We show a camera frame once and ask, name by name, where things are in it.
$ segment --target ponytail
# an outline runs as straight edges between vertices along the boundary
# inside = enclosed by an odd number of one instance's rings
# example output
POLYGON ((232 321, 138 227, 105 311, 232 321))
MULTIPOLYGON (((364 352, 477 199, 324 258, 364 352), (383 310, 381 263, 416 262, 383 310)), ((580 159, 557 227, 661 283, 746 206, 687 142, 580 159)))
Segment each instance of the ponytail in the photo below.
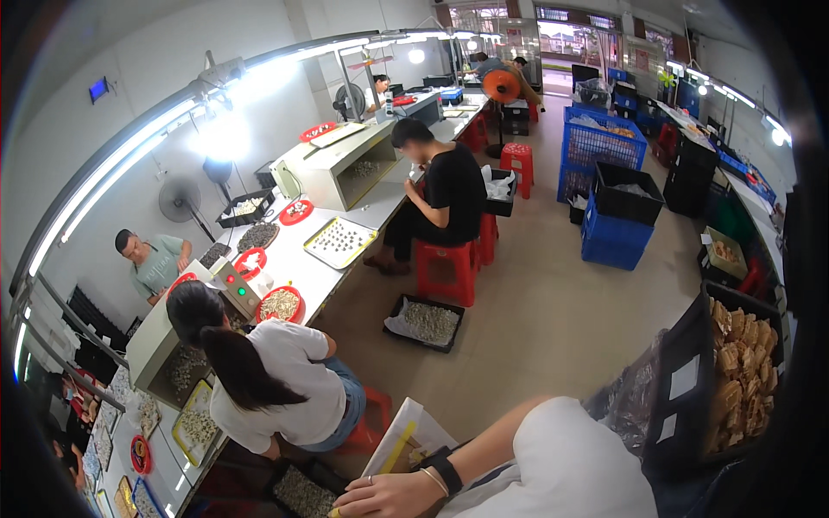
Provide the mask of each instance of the ponytail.
POLYGON ((230 399, 241 409, 308 401, 264 369, 254 345, 223 327, 225 306, 218 294, 200 281, 176 286, 167 299, 172 328, 185 344, 204 350, 230 399))

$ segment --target hand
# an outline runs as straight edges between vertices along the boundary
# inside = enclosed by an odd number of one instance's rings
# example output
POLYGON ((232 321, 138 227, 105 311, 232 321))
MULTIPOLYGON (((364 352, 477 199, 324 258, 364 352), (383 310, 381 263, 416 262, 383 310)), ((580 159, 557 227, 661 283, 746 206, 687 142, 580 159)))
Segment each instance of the hand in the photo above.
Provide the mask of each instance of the hand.
POLYGON ((179 255, 178 261, 176 261, 176 265, 178 266, 178 273, 183 272, 188 264, 190 264, 190 260, 183 255, 179 255))
POLYGON ((340 516, 369 515, 376 518, 414 518, 444 496, 437 482, 423 472, 359 478, 334 502, 340 516))
POLYGON ((415 186, 415 182, 412 181, 411 178, 406 178, 406 181, 403 182, 403 189, 406 191, 406 195, 409 198, 415 198, 420 196, 417 193, 417 187, 415 186))

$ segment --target red round tray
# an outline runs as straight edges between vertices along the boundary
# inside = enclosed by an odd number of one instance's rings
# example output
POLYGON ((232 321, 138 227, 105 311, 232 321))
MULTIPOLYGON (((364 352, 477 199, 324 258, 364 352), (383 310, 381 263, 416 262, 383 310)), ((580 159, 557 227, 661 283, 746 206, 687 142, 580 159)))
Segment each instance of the red round tray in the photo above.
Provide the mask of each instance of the red round tray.
POLYGON ((262 268, 264 268, 265 264, 268 262, 268 256, 265 254, 264 249, 261 249, 261 248, 259 248, 259 247, 257 247, 257 248, 252 248, 252 249, 248 250, 247 252, 243 253, 243 254, 242 254, 242 255, 241 255, 241 256, 240 256, 240 257, 236 260, 236 262, 233 264, 233 268, 235 268, 237 272, 242 271, 242 269, 244 269, 244 268, 245 268, 245 266, 243 265, 243 263, 244 263, 245 261, 247 261, 247 260, 248 260, 248 258, 249 258, 252 254, 255 254, 256 252, 259 252, 259 259, 256 261, 256 263, 259 265, 259 267, 258 267, 257 269, 255 269, 255 270, 251 270, 251 271, 249 271, 249 272, 248 272, 247 274, 245 274, 245 275, 242 275, 242 278, 243 278, 245 281, 250 281, 251 279, 253 279, 254 277, 256 277, 256 275, 257 275, 257 274, 259 274, 259 272, 260 272, 260 271, 262 271, 262 268))
POLYGON ((311 212, 313 211, 313 203, 310 200, 296 200, 294 203, 289 203, 282 212, 279 213, 279 223, 282 223, 285 226, 296 225, 300 221, 307 218, 311 212), (305 205, 305 212, 299 215, 288 215, 288 207, 295 205, 298 202, 302 202, 305 205))
POLYGON ((296 309, 296 311, 293 312, 293 315, 291 315, 288 318, 280 317, 275 312, 269 314, 268 318, 277 317, 277 318, 282 318, 283 320, 287 320, 288 322, 293 322, 295 324, 299 323, 299 320, 300 320, 300 318, 302 317, 302 314, 303 314, 303 309, 305 308, 305 301, 303 300, 303 296, 300 295, 299 292, 297 291, 297 289, 294 288, 293 286, 280 286, 278 288, 274 288, 274 289, 270 290, 264 297, 262 297, 262 300, 260 300, 259 304, 257 304, 257 306, 256 306, 256 323, 258 323, 258 324, 262 323, 262 317, 260 316, 260 314, 262 312, 262 302, 266 298, 270 297, 271 293, 278 292, 280 289, 283 289, 286 292, 291 292, 294 295, 296 295, 297 297, 299 297, 299 304, 297 304, 297 309, 296 309))
POLYGON ((153 469, 153 458, 150 456, 150 445, 143 435, 139 434, 133 437, 133 443, 129 445, 129 458, 133 461, 135 471, 141 475, 149 473, 153 469), (143 445, 144 455, 141 456, 136 451, 136 444, 139 448, 143 445))
POLYGON ((404 95, 402 97, 395 97, 391 101, 391 105, 392 106, 403 106, 404 104, 413 104, 416 101, 417 101, 417 98, 415 98, 413 95, 404 95))
POLYGON ((184 283, 186 281, 195 281, 195 280, 198 280, 198 277, 193 272, 187 272, 186 274, 182 274, 179 278, 176 279, 176 282, 173 283, 172 286, 167 289, 166 298, 170 298, 170 292, 172 291, 173 288, 175 288, 179 284, 184 283))

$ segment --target orange fan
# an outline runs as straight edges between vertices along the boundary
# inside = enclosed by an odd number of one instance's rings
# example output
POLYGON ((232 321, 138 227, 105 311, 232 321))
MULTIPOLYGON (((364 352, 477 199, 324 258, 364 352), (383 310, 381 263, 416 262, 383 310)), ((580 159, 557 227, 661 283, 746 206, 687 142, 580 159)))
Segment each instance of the orange fan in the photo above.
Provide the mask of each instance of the orange fan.
POLYGON ((521 94, 518 79, 506 70, 492 70, 483 76, 483 91, 498 103, 511 103, 521 94))

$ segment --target worker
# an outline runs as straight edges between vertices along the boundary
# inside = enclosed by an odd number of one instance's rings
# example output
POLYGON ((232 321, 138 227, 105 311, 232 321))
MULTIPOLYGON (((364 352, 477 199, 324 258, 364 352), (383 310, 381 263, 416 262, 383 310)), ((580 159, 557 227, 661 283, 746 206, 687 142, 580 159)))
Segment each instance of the worker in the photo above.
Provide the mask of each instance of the worker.
POLYGON ((360 422, 366 392, 324 332, 277 319, 247 336, 234 332, 221 297, 201 281, 178 284, 167 315, 216 373, 213 421, 252 453, 279 457, 277 434, 311 453, 331 451, 360 422))
POLYGON ((457 246, 478 237, 487 188, 469 148, 462 143, 435 140, 417 119, 399 120, 391 130, 391 143, 426 170, 425 197, 420 196, 411 179, 406 179, 403 187, 410 203, 405 203, 389 222, 380 253, 365 259, 364 264, 382 274, 406 275, 411 270, 412 238, 457 246))
MULTIPOLYGON (((544 104, 541 102, 541 97, 539 97, 536 91, 530 86, 530 81, 527 77, 529 75, 528 69, 522 68, 522 70, 519 70, 514 61, 489 57, 485 52, 476 52, 473 54, 472 58, 478 63, 478 66, 475 67, 475 72, 481 80, 483 80, 483 76, 491 70, 506 70, 515 76, 521 86, 521 94, 518 96, 519 99, 525 99, 526 102, 537 105, 539 107, 539 111, 545 111, 544 104)), ((526 64, 526 60, 524 60, 524 58, 521 59, 524 61, 522 64, 523 67, 523 65, 526 64)))
POLYGON ((133 232, 123 229, 115 236, 115 249, 133 262, 129 280, 138 293, 155 306, 190 264, 193 245, 170 235, 156 235, 149 241, 141 241, 133 232))
POLYGON ((437 518, 657 516, 639 460, 572 398, 527 401, 443 459, 357 479, 329 516, 414 518, 454 495, 437 518))
POLYGON ((527 84, 529 84, 531 82, 530 81, 530 69, 527 68, 527 66, 526 66, 527 65, 526 60, 521 56, 516 56, 515 58, 512 59, 512 64, 518 70, 521 71, 521 75, 524 76, 524 79, 526 80, 527 84))
POLYGON ((373 115, 373 113, 383 107, 383 105, 385 104, 385 91, 389 89, 389 83, 391 83, 389 76, 386 74, 373 75, 372 79, 374 80, 374 88, 366 88, 367 119, 374 118, 375 115, 373 115), (380 106, 377 106, 374 103, 374 94, 372 92, 377 92, 377 99, 380 101, 380 106))
POLYGON ((83 454, 80 452, 80 448, 75 446, 69 436, 66 435, 66 432, 58 428, 56 424, 46 422, 44 434, 47 440, 51 439, 51 447, 55 451, 55 456, 58 457, 61 465, 66 468, 75 489, 83 491, 86 486, 86 475, 84 473, 83 454))
MULTIPOLYGON (((83 376, 92 385, 105 389, 106 385, 99 382, 91 372, 84 369, 75 369, 75 371, 83 376)), ((92 394, 83 385, 77 383, 67 373, 57 374, 55 372, 47 373, 46 383, 51 388, 51 393, 58 399, 69 401, 69 405, 75 411, 78 418, 84 423, 93 423, 95 417, 98 415, 98 408, 100 406, 100 397, 92 394)))

